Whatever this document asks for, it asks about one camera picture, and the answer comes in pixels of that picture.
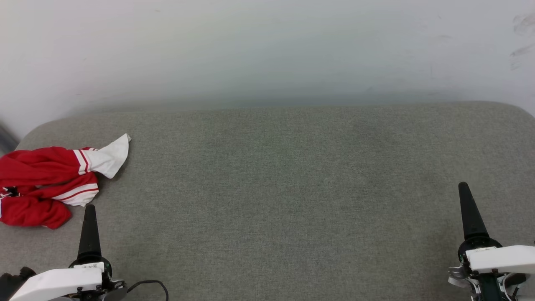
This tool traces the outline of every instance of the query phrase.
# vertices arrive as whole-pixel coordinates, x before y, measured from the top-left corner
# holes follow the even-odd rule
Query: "gray cushion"
[[[469,300],[447,282],[463,241],[457,184],[491,236],[535,238],[535,120],[497,103],[128,112],[38,127],[19,148],[130,154],[93,201],[115,277],[171,300]],[[58,230],[0,225],[0,271],[67,267]],[[164,300],[157,284],[128,300]]]

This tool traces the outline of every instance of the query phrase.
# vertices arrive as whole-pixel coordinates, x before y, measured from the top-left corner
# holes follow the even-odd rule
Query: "red cloth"
[[[94,171],[113,178],[128,156],[124,134],[102,149],[45,147],[0,157],[0,221],[57,229],[98,193]]]
[[[80,163],[74,152],[63,147],[46,147],[17,150],[1,157],[0,187],[16,187],[18,195],[0,194],[0,221],[8,225],[43,225],[50,229],[57,229],[68,221],[71,212],[64,203],[53,198],[97,182],[92,172],[79,175]],[[38,188],[36,185],[49,186]]]

